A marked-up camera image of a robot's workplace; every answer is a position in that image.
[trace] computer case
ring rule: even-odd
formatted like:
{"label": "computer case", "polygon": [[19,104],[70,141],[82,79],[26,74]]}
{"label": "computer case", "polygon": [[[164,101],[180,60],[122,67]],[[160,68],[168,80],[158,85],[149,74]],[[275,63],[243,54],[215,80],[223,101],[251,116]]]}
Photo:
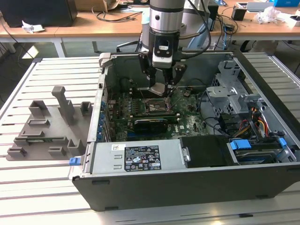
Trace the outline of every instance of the computer case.
{"label": "computer case", "polygon": [[10,27],[28,24],[72,26],[77,16],[74,0],[0,0],[0,11]]}

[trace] blue latch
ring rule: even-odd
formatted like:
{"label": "blue latch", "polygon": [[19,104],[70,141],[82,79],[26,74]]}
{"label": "blue latch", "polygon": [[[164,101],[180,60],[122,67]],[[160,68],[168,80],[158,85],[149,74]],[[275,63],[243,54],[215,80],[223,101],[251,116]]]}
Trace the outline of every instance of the blue latch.
{"label": "blue latch", "polygon": [[80,158],[70,158],[69,165],[81,165]]}
{"label": "blue latch", "polygon": [[230,145],[232,147],[232,150],[251,148],[251,144],[247,139],[233,140],[232,142],[230,142]]}
{"label": "blue latch", "polygon": [[285,148],[287,146],[286,141],[283,137],[279,138],[279,143],[281,144],[282,148]]}

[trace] barcode sticker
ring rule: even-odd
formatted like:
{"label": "barcode sticker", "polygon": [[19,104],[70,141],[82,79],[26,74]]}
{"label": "barcode sticker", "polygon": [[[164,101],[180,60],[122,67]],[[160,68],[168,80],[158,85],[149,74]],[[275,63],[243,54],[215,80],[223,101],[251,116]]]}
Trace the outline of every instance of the barcode sticker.
{"label": "barcode sticker", "polygon": [[112,151],[124,151],[125,150],[126,145],[125,144],[113,144],[112,145]]}

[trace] desk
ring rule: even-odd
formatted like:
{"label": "desk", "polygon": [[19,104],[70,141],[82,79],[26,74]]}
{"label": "desk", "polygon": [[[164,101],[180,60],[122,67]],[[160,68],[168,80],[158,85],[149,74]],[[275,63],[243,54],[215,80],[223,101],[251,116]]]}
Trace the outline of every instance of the desk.
{"label": "desk", "polygon": [[[233,7],[235,0],[227,0],[228,7]],[[227,7],[219,7],[219,14]],[[285,13],[294,13],[296,7],[277,8]],[[224,12],[230,16],[232,9]],[[246,13],[244,21],[237,22],[239,30],[233,35],[232,40],[300,40],[300,27],[290,29],[284,22],[277,24],[258,24],[251,21],[255,13]],[[107,18],[118,19],[124,17],[124,13],[114,13]],[[29,34],[22,28],[9,28],[7,30],[16,38],[18,42],[52,42],[54,43],[58,56],[66,57],[64,42],[93,42],[94,51],[98,50],[97,41],[124,41],[130,42],[138,39],[142,30],[141,15],[135,21],[123,23],[110,23],[99,21],[91,12],[79,12],[72,27],[46,27],[45,32]],[[225,23],[233,23],[224,18]],[[217,22],[211,32],[213,41],[220,35],[221,28]],[[0,26],[0,42],[13,43],[14,40]]]}
{"label": "desk", "polygon": [[[226,0],[228,7],[233,7],[236,0]],[[219,7],[218,13],[228,7]],[[300,7],[277,7],[283,13],[294,14]],[[233,9],[224,11],[223,15],[231,17]],[[246,12],[243,21],[237,21],[239,30],[232,36],[232,40],[300,40],[300,27],[289,28],[285,22],[258,24],[253,20],[256,13]],[[225,23],[234,24],[228,18],[223,17]],[[220,23],[216,23],[215,30],[220,30]]]}

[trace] warning label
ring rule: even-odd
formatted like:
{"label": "warning label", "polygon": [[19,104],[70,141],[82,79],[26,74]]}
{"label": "warning label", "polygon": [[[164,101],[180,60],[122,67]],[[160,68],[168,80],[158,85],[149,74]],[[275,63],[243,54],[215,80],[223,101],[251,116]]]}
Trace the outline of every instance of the warning label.
{"label": "warning label", "polygon": [[158,145],[126,147],[124,159],[127,172],[161,170]]}

